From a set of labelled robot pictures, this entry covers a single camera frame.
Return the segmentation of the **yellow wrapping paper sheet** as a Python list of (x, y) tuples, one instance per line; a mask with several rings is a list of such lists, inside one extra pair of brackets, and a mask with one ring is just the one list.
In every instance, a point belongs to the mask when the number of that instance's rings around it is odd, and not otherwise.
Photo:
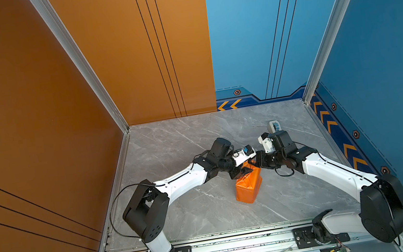
[(236, 182), (236, 200), (242, 203), (253, 204), (259, 193), (262, 177), (261, 168), (243, 163), (241, 168), (243, 175)]

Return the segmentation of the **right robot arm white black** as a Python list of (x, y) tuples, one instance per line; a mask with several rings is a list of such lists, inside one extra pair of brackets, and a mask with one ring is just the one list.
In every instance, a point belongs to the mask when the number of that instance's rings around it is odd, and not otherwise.
[(394, 175), (359, 171), (307, 146), (290, 153), (258, 151), (249, 163), (272, 170), (287, 166), (335, 186), (358, 202), (356, 211), (327, 209), (312, 220), (311, 233), (318, 243), (329, 243), (335, 236), (350, 232), (368, 233), (390, 243), (403, 233), (403, 185)]

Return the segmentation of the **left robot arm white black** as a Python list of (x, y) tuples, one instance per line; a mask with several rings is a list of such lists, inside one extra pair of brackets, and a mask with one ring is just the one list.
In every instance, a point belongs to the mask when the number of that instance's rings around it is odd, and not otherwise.
[(197, 157), (187, 168), (167, 179), (142, 181), (135, 189), (122, 215), (150, 252), (172, 252), (163, 227), (169, 206), (188, 191), (204, 185), (219, 172), (240, 174), (243, 163), (256, 156), (243, 149), (226, 158)]

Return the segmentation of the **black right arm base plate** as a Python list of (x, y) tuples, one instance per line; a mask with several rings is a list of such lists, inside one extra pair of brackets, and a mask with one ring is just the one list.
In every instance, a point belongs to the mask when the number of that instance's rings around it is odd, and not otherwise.
[(347, 233), (331, 234), (321, 227), (305, 226), (292, 230), (299, 249), (350, 241)]

